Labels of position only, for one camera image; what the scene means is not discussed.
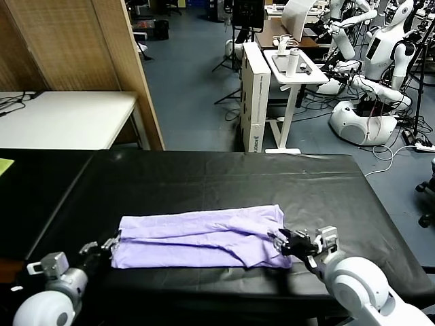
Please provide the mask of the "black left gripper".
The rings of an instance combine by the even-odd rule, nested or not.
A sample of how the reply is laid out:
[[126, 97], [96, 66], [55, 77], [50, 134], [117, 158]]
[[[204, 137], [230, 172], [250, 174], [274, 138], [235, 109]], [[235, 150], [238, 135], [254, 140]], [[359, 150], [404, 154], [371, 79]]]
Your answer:
[[106, 240], [86, 243], [79, 251], [80, 257], [77, 268], [86, 274], [95, 274], [102, 266], [110, 263], [111, 255], [119, 247], [120, 234], [115, 233]]

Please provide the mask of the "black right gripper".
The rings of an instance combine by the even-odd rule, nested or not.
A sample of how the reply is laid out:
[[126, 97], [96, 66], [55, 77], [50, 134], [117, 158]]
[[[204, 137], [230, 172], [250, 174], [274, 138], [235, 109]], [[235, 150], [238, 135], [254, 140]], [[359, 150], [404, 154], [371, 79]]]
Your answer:
[[293, 255], [300, 261], [308, 263], [310, 257], [315, 257], [320, 253], [319, 247], [311, 241], [309, 235], [299, 230], [280, 228], [279, 232], [268, 232], [267, 234], [275, 250], [284, 256]]

